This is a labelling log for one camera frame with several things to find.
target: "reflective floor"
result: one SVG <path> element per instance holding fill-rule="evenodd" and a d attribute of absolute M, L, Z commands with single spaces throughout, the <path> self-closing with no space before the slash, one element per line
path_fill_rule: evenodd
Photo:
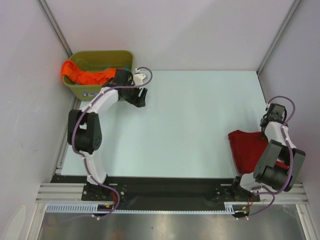
<path fill-rule="evenodd" d="M 261 206 L 252 206 L 251 212 Z M 111 214 L 97 221 L 46 213 L 38 240 L 305 240 L 295 205 L 274 205 L 249 220 L 231 215 Z"/>

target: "orange cloth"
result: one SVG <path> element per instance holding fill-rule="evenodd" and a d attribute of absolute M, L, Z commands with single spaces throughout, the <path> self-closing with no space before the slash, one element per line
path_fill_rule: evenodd
<path fill-rule="evenodd" d="M 79 85 L 103 85 L 114 78 L 116 68 L 109 67 L 105 71 L 87 72 L 82 71 L 73 61 L 67 60 L 62 65 L 61 77 L 68 76 L 72 82 Z"/>

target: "purple cable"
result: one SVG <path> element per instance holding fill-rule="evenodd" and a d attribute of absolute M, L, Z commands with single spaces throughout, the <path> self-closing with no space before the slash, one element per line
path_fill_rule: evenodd
<path fill-rule="evenodd" d="M 138 68 L 137 68 L 137 70 L 140 70 L 140 69 L 146 69 L 146 70 L 148 70 L 148 71 L 150 72 L 150 78 L 149 78 L 149 80 L 148 80 L 147 82 L 145 82 L 145 83 L 143 83 L 143 84 L 141 84 L 141 85 L 138 85 L 138 86 L 132 85 L 132 86 L 114 86 L 114 87 L 110 87 L 110 88 L 108 88 L 107 90 L 105 90 L 103 93 L 100 93 L 100 94 L 94 99 L 94 101 L 91 103 L 91 106 L 93 106 L 104 94 L 106 94 L 107 92 L 109 92 L 109 91 L 111 91 L 111 90 L 115 90 L 115 89 L 135 89 L 135 88 L 141 88 L 141 87 L 149 84 L 149 83 L 151 82 L 152 78 L 153 78 L 153 73 L 152 73 L 152 71 L 151 71 L 148 67 L 145 67 L 145 66 L 141 66 L 141 67 L 138 67 Z M 72 133 L 71 145 L 72 145 L 73 151 L 74 151 L 76 154 L 78 154 L 78 155 L 80 155 L 80 156 L 83 157 L 85 169 L 86 169 L 88 175 L 91 177 L 91 179 L 92 179 L 96 184 L 98 184 L 99 186 L 104 187 L 104 188 L 106 188 L 106 189 L 109 189 L 109 190 L 113 191 L 113 192 L 116 194 L 117 202 L 116 202 L 114 208 L 113 208 L 110 212 L 108 212 L 106 215 L 100 217 L 100 219 L 104 219 L 104 218 L 106 218 L 109 214 L 111 214 L 113 211 L 115 211 L 115 210 L 117 209 L 117 207 L 118 207 L 118 205 L 119 205 L 119 202 L 120 202 L 120 195 L 119 195 L 118 191 L 115 190 L 113 187 L 110 187 L 110 186 L 107 186 L 107 185 L 104 185 L 104 184 L 98 182 L 98 181 L 92 176 L 92 174 L 91 174 L 91 172 L 90 172 L 90 170 L 89 170 L 89 168 L 88 168 L 88 163 L 87 163 L 86 156 L 85 156 L 82 152 L 77 151 L 77 150 L 76 150 L 76 146 L 75 146 L 75 139 L 76 139 L 76 133 L 77 133 L 78 127 L 80 126 L 81 120 L 84 118 L 85 114 L 89 111 L 90 108 L 91 108 L 91 107 L 88 106 L 88 107 L 82 112 L 82 114 L 80 115 L 78 121 L 76 122 L 76 124 L 75 124 L 75 126 L 74 126 L 73 133 Z"/>
<path fill-rule="evenodd" d="M 282 98 L 282 99 L 287 99 L 291 104 L 292 104 L 292 113 L 290 114 L 290 116 L 288 117 L 288 119 L 283 123 L 283 125 L 281 126 L 281 134 L 283 136 L 284 139 L 287 138 L 286 136 L 286 133 L 285 133 L 285 130 L 283 129 L 283 126 L 287 125 L 287 123 L 290 121 L 290 119 L 293 117 L 293 115 L 295 114 L 296 112 L 296 105 L 294 103 L 294 101 L 292 101 L 289 97 L 286 97 L 286 96 L 275 96 L 273 98 L 271 98 L 267 103 L 269 104 L 272 100 L 274 99 L 277 99 L 277 98 Z M 290 156 L 290 163 L 289 163 L 289 169 L 288 169 L 288 176 L 286 178 L 286 181 L 285 183 L 283 184 L 283 186 L 278 190 L 278 191 L 271 191 L 269 188 L 267 188 L 266 186 L 261 186 L 263 189 L 265 189 L 267 192 L 253 192 L 254 195 L 264 195 L 264 194 L 269 194 L 272 196 L 272 201 L 269 203 L 268 206 L 266 206 L 265 208 L 249 215 L 250 217 L 251 216 L 254 216 L 254 215 L 257 215 L 261 212 L 263 212 L 264 210 L 268 209 L 271 207 L 271 205 L 275 202 L 276 200 L 276 195 L 280 194 L 281 192 L 283 192 L 286 187 L 288 186 L 289 182 L 290 182 L 290 179 L 291 179 L 291 175 L 292 175 L 292 171 L 293 171 L 293 168 L 294 168 L 294 153 L 292 152 L 292 148 L 290 146 L 290 143 L 288 140 L 285 140 L 285 144 L 287 145 L 288 149 L 289 149 L 289 156 Z"/>

